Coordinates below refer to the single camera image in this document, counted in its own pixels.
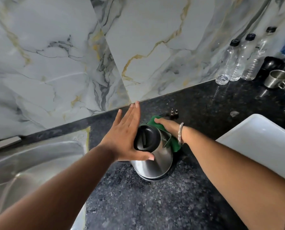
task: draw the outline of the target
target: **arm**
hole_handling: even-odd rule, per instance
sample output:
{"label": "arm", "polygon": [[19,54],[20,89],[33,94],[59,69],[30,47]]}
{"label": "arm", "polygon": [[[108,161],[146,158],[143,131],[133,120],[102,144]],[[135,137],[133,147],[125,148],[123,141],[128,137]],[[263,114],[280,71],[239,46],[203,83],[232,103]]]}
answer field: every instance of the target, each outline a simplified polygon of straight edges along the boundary
{"label": "arm", "polygon": [[133,148],[140,107],[132,104],[124,118],[118,111],[101,143],[66,170],[0,215],[0,230],[70,229],[88,196],[116,160],[154,159]]}
{"label": "arm", "polygon": [[[156,119],[177,136],[179,124]],[[285,229],[285,179],[190,127],[187,143],[204,173],[250,230]]]}

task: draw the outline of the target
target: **mug handle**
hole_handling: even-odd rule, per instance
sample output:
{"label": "mug handle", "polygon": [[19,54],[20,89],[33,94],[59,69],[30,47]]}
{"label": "mug handle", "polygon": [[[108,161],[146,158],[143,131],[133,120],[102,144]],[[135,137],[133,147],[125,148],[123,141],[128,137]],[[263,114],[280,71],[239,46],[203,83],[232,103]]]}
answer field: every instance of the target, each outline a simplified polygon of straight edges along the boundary
{"label": "mug handle", "polygon": [[279,84],[279,88],[285,89],[285,82],[284,82],[284,81],[282,81],[282,82]]}

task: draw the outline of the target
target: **marble tile wall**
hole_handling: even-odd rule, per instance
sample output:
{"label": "marble tile wall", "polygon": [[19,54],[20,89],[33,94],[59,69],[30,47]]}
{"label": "marble tile wall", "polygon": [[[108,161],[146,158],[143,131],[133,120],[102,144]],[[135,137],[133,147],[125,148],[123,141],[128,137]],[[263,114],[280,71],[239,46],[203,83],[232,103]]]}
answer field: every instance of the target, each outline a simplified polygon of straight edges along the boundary
{"label": "marble tile wall", "polygon": [[285,0],[0,0],[0,139],[212,80],[270,25],[274,54]]}
{"label": "marble tile wall", "polygon": [[129,103],[90,0],[0,0],[0,139]]}

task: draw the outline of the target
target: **stainless steel sink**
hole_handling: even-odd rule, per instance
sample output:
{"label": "stainless steel sink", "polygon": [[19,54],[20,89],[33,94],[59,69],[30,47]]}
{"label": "stainless steel sink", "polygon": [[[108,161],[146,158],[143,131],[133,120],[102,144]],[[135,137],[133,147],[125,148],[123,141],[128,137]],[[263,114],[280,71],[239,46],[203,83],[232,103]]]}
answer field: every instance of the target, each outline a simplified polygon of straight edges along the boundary
{"label": "stainless steel sink", "polygon": [[[0,214],[88,151],[89,128],[0,152]],[[85,227],[86,205],[72,230]]]}

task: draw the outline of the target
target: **white tray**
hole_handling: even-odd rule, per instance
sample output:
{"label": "white tray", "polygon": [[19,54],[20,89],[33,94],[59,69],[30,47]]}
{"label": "white tray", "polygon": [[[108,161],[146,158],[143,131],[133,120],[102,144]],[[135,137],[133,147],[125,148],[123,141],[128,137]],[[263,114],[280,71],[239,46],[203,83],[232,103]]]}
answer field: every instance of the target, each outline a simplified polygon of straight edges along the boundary
{"label": "white tray", "polygon": [[216,141],[285,178],[285,130],[266,117],[253,114]]}

